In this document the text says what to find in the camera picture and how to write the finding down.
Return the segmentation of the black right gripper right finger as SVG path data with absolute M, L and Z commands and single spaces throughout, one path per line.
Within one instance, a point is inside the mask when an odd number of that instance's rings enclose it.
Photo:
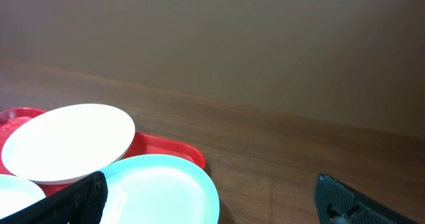
M 313 201 L 321 224 L 418 224 L 325 173 Z

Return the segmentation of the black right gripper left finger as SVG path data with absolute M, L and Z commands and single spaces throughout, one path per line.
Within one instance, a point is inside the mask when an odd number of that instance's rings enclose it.
M 99 224 L 108 198 L 105 175 L 96 171 L 1 219 L 1 224 Z

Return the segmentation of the white plate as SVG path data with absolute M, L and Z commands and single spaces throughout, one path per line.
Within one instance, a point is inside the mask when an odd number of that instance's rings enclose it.
M 41 114 L 17 128 L 1 152 L 13 175 L 45 185 L 77 181 L 119 160 L 135 136 L 123 110 L 75 104 Z

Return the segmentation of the light blue plate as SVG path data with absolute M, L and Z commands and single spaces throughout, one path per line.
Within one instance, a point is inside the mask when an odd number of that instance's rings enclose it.
M 10 216 L 46 197 L 35 183 L 13 175 L 1 174 L 1 218 Z

